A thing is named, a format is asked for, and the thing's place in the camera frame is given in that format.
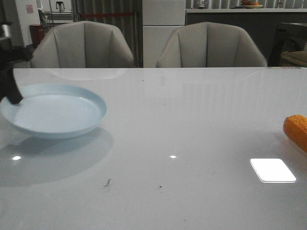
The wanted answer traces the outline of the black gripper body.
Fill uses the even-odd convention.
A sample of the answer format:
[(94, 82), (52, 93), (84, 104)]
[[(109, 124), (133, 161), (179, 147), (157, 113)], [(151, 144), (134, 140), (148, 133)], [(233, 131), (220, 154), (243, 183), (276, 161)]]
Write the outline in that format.
[(12, 22), (0, 23), (0, 70), (10, 68), (11, 64), (20, 61), (30, 61), (33, 53), (27, 47), (12, 46)]

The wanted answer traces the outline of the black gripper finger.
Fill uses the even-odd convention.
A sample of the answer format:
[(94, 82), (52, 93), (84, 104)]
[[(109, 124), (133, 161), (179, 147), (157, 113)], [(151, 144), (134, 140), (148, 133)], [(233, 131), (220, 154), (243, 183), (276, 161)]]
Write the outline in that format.
[(13, 74), (13, 69), (0, 71), (0, 100), (6, 97), (11, 104), (19, 104), (23, 99)]

